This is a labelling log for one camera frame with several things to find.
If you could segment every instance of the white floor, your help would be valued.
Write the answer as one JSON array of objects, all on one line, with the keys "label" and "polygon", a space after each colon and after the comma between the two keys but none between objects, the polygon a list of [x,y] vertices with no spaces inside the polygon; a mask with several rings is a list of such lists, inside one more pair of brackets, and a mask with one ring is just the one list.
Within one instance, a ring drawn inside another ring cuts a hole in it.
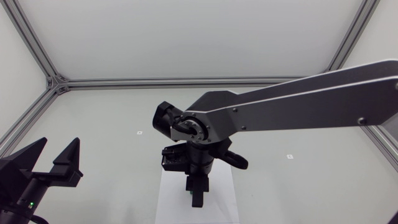
[{"label": "white floor", "polygon": [[[35,171],[48,172],[79,137],[84,177],[77,188],[49,188],[36,215],[59,224],[154,223],[161,150],[174,144],[152,127],[155,109],[166,100],[185,110],[210,90],[57,98],[18,149],[47,137]],[[359,128],[238,133],[231,140],[231,151],[249,161],[248,170],[232,168],[241,223],[387,223],[398,210],[398,173]]]}]

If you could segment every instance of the screw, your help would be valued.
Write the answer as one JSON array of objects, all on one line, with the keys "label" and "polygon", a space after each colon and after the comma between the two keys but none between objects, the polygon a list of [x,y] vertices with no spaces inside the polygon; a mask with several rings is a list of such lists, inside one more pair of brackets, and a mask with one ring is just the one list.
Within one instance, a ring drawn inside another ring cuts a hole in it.
[{"label": "screw", "polygon": [[359,124],[359,125],[365,125],[366,123],[367,123],[367,121],[366,121],[365,118],[359,118],[359,119],[358,119],[358,124]]}]

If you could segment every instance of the white paper sheet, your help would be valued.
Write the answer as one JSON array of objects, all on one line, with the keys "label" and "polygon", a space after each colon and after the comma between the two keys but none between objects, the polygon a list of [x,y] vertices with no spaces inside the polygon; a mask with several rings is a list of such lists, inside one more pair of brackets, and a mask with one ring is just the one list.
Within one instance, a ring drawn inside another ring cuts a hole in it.
[{"label": "white paper sheet", "polygon": [[229,164],[214,160],[203,208],[192,208],[192,196],[185,190],[186,179],[183,172],[162,171],[156,224],[239,224]]}]

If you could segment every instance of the aluminum extrusion beam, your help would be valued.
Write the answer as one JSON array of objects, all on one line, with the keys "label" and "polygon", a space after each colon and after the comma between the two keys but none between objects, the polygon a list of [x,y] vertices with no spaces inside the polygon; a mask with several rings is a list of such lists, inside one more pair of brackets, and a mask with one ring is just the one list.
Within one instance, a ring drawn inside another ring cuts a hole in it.
[{"label": "aluminum extrusion beam", "polygon": [[380,0],[363,0],[326,72],[341,69],[365,30]]},{"label": "aluminum extrusion beam", "polygon": [[44,111],[57,98],[56,89],[46,90],[28,108],[28,110],[12,125],[7,133],[0,139],[0,158],[8,156],[18,145],[33,124],[40,118]]},{"label": "aluminum extrusion beam", "polygon": [[398,142],[380,125],[361,128],[398,172]]},{"label": "aluminum extrusion beam", "polygon": [[193,88],[267,86],[302,77],[237,77],[237,78],[162,78],[162,79],[109,79],[70,80],[70,90],[116,90],[128,88]]},{"label": "aluminum extrusion beam", "polygon": [[46,78],[56,77],[58,72],[37,38],[18,1],[1,0],[1,4]]}]

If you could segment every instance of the gray metal arm segment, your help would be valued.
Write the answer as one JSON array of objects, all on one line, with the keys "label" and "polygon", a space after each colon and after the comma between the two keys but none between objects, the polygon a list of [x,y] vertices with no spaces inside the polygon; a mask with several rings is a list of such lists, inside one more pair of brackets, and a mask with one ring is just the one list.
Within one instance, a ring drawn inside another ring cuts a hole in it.
[{"label": "gray metal arm segment", "polygon": [[238,131],[378,125],[398,113],[397,83],[398,61],[385,61],[240,95],[208,92],[179,123],[184,128],[199,124],[198,134],[172,129],[172,139],[208,144]]}]

